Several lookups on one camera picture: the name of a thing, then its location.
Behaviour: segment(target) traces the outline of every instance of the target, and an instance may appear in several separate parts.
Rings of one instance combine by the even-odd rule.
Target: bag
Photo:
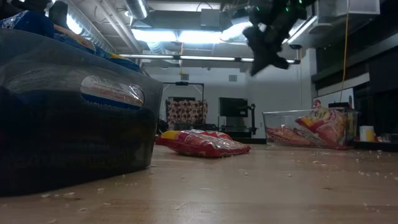
[[[166,131],[156,139],[156,144],[167,146],[186,156],[226,157],[247,153],[251,147],[231,140],[224,133],[206,131]]]

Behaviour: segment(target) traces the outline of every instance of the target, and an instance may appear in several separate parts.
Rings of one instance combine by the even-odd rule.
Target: clear plastic container
[[[150,165],[162,87],[59,41],[0,29],[0,192]]]
[[[346,149],[356,136],[358,112],[318,108],[263,113],[268,144]]]

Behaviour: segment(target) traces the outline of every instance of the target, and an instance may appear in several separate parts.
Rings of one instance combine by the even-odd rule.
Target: fluorescent light
[[[205,57],[205,56],[181,56],[182,60],[217,60],[223,62],[233,62],[235,58],[233,57]]]
[[[211,31],[182,31],[178,41],[188,44],[219,44],[221,33]]]
[[[239,24],[235,24],[223,31],[221,35],[221,40],[227,41],[229,39],[242,35],[243,30],[251,26],[251,22],[241,22]]]
[[[297,37],[299,37],[306,29],[310,27],[316,20],[318,16],[312,17],[304,26],[302,26],[288,41],[288,44],[291,44]]]
[[[171,30],[139,30],[132,29],[137,40],[145,42],[166,42],[166,41],[177,41],[177,36],[174,31]]]
[[[83,32],[83,28],[69,14],[67,16],[67,25],[75,34],[81,34]]]

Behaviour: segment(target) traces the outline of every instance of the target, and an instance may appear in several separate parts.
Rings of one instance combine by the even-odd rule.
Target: wall
[[[149,75],[161,82],[180,82],[180,69],[168,68],[161,69],[157,67],[147,67]],[[218,124],[218,98],[247,98],[245,74],[238,68],[212,68],[210,71],[206,68],[183,68],[184,73],[188,73],[190,83],[205,84],[205,100],[208,103],[208,114],[206,122],[208,124]],[[229,82],[229,75],[237,75],[237,82]],[[201,93],[193,86],[175,86],[170,85],[163,92],[162,106],[160,109],[161,118],[165,120],[164,101],[173,96],[195,97],[201,100]],[[220,118],[220,125],[224,124],[224,117]]]
[[[291,65],[288,70],[272,66],[267,67],[256,76],[249,72],[241,73],[237,68],[184,68],[184,73],[190,74],[189,82],[205,84],[205,100],[209,105],[207,123],[218,124],[218,98],[247,98],[249,105],[256,105],[255,119],[258,128],[253,138],[265,138],[262,112],[305,110],[312,107],[312,99],[316,91],[311,83],[311,75],[316,71],[315,50],[307,50],[301,65]],[[168,68],[163,70],[147,67],[151,77],[161,82],[179,82],[180,69]],[[228,75],[238,75],[237,82],[229,82]],[[199,93],[192,86],[170,85],[164,92],[162,102],[171,96],[187,96],[201,99]],[[247,127],[251,126],[251,114],[245,119]]]

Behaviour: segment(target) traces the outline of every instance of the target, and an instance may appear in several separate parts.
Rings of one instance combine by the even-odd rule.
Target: table
[[[0,198],[0,223],[396,223],[397,177],[387,152],[257,145],[201,159],[156,146],[147,170]]]

